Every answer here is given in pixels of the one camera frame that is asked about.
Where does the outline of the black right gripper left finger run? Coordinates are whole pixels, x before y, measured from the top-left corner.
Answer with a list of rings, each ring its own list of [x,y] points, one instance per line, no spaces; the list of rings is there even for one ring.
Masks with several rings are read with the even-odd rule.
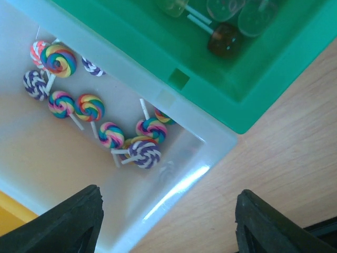
[[[103,217],[100,188],[89,185],[1,236],[1,252],[94,252]]]

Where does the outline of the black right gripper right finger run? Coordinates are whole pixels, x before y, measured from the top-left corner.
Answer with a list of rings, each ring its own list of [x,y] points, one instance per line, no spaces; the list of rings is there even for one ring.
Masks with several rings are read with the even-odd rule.
[[[238,195],[235,222],[239,252],[336,252],[251,190]]]

